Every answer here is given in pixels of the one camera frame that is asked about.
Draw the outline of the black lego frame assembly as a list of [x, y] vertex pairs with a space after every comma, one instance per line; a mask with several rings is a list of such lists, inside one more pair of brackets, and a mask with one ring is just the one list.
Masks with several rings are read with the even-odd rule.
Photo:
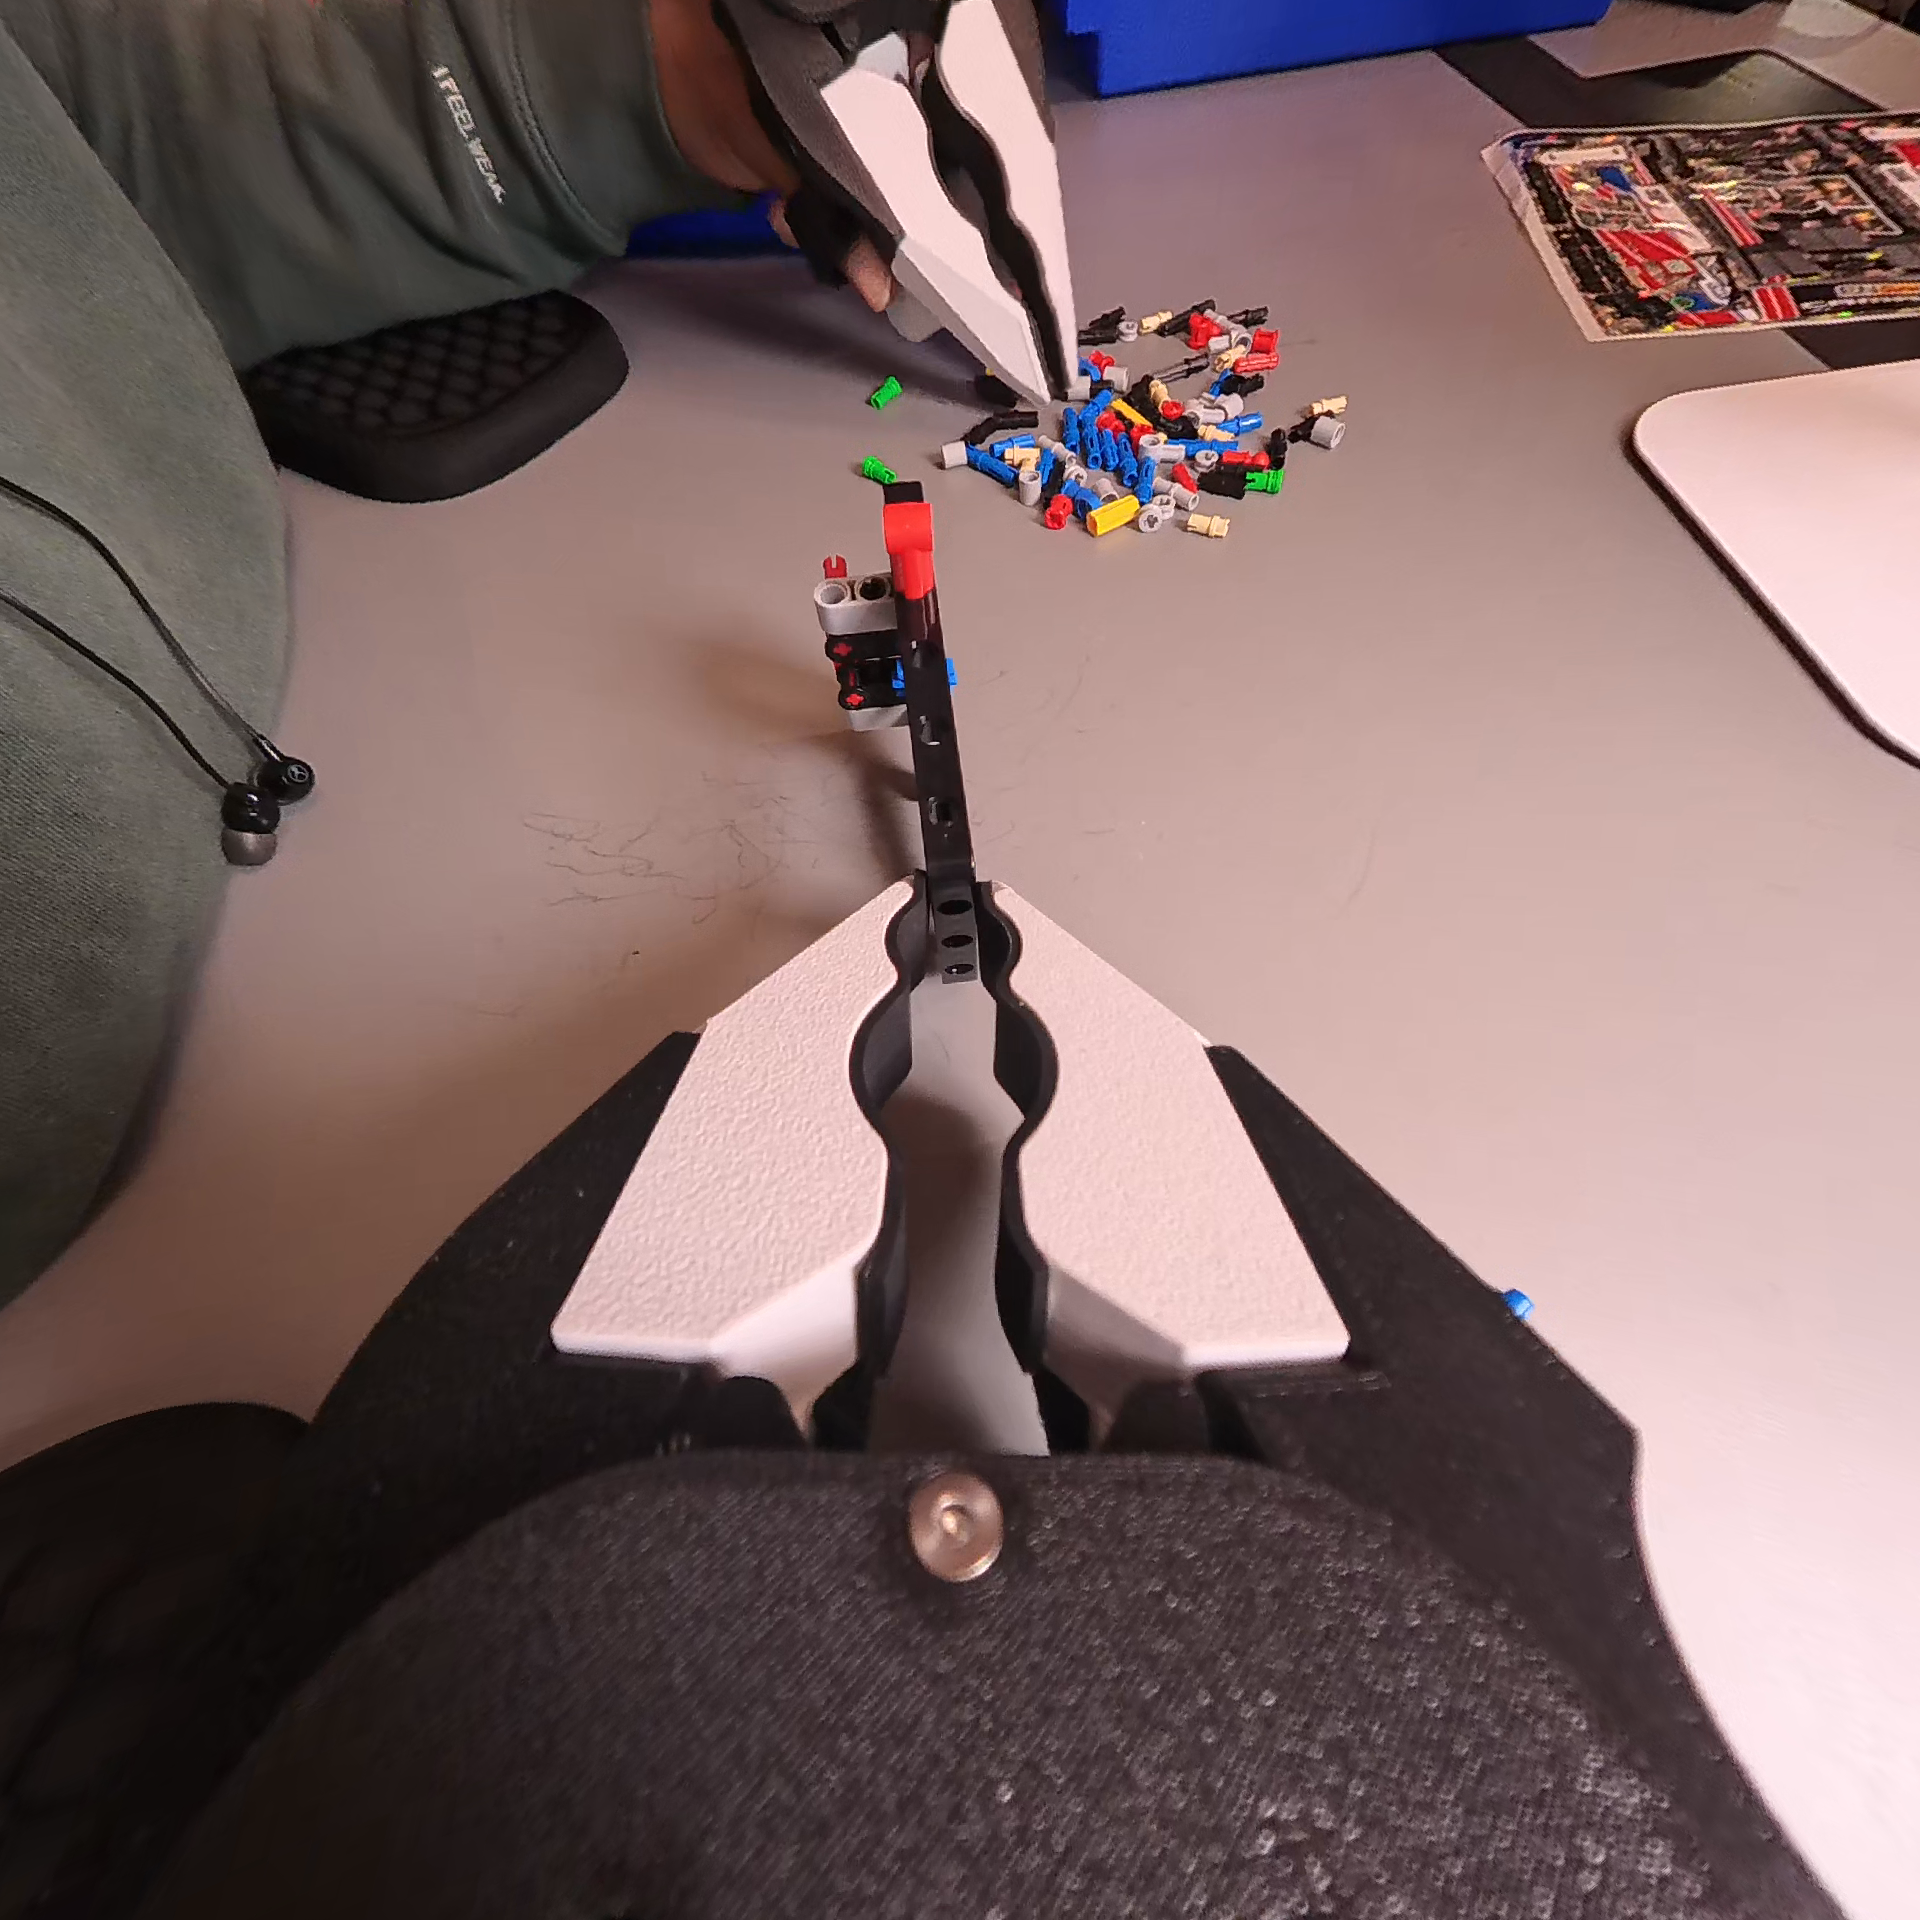
[[824, 567], [812, 608], [837, 673], [837, 703], [863, 732], [903, 728], [921, 814], [928, 974], [978, 978], [974, 833], [953, 736], [953, 667], [944, 647], [933, 520], [918, 484], [882, 484], [887, 573], [851, 580]]

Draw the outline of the blue plastic bin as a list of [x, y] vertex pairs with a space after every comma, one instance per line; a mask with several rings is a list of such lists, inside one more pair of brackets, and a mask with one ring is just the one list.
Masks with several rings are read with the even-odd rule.
[[770, 221], [770, 200], [672, 212], [634, 228], [628, 260], [755, 260], [782, 252]]
[[1595, 24], [1608, 4], [1044, 4], [1100, 100]]

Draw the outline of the black knit cloth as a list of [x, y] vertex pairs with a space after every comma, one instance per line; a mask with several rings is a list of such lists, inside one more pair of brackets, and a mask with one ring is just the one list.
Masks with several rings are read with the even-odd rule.
[[3, 1916], [117, 1907], [300, 1435], [270, 1405], [175, 1405], [3, 1472]]
[[386, 502], [489, 486], [601, 412], [628, 353], [583, 302], [546, 292], [286, 351], [241, 373], [275, 466]]

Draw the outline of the black wired earphones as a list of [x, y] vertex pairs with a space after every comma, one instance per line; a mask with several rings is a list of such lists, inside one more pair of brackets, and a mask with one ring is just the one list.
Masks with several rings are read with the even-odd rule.
[[135, 697], [149, 719], [175, 743], [175, 748], [193, 762], [193, 767], [222, 790], [222, 856], [234, 868], [259, 868], [267, 867], [277, 852], [277, 830], [286, 807], [310, 801], [317, 787], [317, 773], [310, 762], [286, 754], [267, 732], [255, 728], [241, 710], [214, 687], [204, 667], [186, 651], [165, 618], [155, 610], [149, 594], [131, 574], [131, 568], [117, 558], [117, 552], [78, 518], [64, 506], [51, 502], [47, 498], [3, 479], [3, 498], [16, 506], [32, 509], [34, 518], [51, 520], [64, 533], [78, 537], [114, 574], [114, 583], [126, 593], [135, 610], [143, 614], [168, 661], [175, 661], [180, 673], [199, 690], [203, 703], [214, 710], [214, 717], [250, 748], [250, 772], [237, 780], [226, 780], [222, 767], [188, 738], [188, 732], [172, 719], [172, 711], [126, 669], [104, 661], [95, 647], [78, 639], [47, 614], [26, 605], [10, 588], [3, 593], [3, 608], [13, 610], [18, 621], [32, 623], [41, 637], [63, 643], [70, 658], [86, 661], [95, 673], [107, 676], [119, 694]]

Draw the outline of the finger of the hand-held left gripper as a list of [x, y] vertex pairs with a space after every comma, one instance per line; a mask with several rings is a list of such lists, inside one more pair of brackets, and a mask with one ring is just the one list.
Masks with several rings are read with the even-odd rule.
[[901, 287], [1022, 395], [1052, 399], [1030, 321], [1000, 286], [978, 228], [950, 204], [912, 89], [878, 70], [850, 67], [826, 85], [824, 105], [896, 232], [892, 270]]
[[1019, 294], [1037, 361], [1036, 393], [1063, 395], [1077, 379], [1077, 321], [1030, 7], [945, 7], [931, 125], [940, 156], [978, 198], [990, 254]]

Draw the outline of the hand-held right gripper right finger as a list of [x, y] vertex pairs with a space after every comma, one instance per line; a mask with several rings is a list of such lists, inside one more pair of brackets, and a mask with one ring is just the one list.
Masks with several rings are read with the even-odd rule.
[[995, 1081], [995, 1303], [1052, 1448], [1138, 1388], [1338, 1363], [1347, 1330], [1209, 1041], [1011, 888], [978, 896]]

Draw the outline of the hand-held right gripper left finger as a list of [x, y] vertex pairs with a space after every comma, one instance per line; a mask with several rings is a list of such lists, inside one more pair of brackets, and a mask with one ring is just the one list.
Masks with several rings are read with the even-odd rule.
[[563, 1355], [770, 1381], [851, 1429], [903, 1299], [901, 1178], [878, 1114], [912, 1070], [921, 885], [895, 881], [701, 1030], [575, 1288]]

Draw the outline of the person's left hand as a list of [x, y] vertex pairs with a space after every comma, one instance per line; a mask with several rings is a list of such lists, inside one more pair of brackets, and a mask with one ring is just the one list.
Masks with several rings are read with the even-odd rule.
[[770, 225], [795, 250], [788, 219], [801, 193], [793, 156], [764, 129], [738, 47], [708, 4], [645, 4], [658, 105], [685, 165], [701, 177], [770, 198]]

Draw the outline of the person's left forearm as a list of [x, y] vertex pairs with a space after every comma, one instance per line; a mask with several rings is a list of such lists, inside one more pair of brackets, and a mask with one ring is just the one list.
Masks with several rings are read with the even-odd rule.
[[569, 287], [719, 204], [641, 4], [3, 4], [237, 368]]

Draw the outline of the lego instruction booklet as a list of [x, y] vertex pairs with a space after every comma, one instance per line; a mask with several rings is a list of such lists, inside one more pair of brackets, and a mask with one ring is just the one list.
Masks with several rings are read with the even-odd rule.
[[1481, 162], [1593, 344], [1915, 317], [1915, 114], [1514, 131]]

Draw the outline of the pile of small lego pieces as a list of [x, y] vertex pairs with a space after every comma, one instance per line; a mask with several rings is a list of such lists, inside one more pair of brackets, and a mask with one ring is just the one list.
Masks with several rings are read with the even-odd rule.
[[1174, 311], [1102, 311], [1077, 334], [1063, 403], [1019, 403], [984, 379], [995, 407], [938, 450], [938, 466], [975, 473], [1044, 530], [1226, 539], [1230, 506], [1283, 494], [1297, 447], [1336, 450], [1347, 399], [1278, 403], [1278, 331], [1267, 307], [1195, 302]]

